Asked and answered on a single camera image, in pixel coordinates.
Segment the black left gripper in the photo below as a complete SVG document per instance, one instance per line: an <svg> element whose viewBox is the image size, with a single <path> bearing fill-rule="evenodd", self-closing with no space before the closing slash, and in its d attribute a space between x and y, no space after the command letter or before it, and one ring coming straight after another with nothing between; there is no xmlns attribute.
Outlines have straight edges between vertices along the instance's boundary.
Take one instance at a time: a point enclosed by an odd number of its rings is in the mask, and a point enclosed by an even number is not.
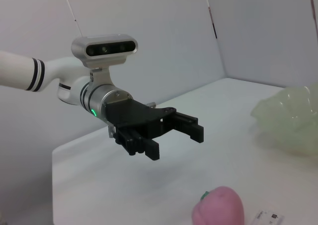
<svg viewBox="0 0 318 225"><path fill-rule="evenodd" d="M192 140L204 141L204 128L198 119L176 112L173 107L151 108L133 99L105 105L107 121L115 127L115 142L129 155L144 153L159 160L159 144L153 139L176 130Z"/></svg>

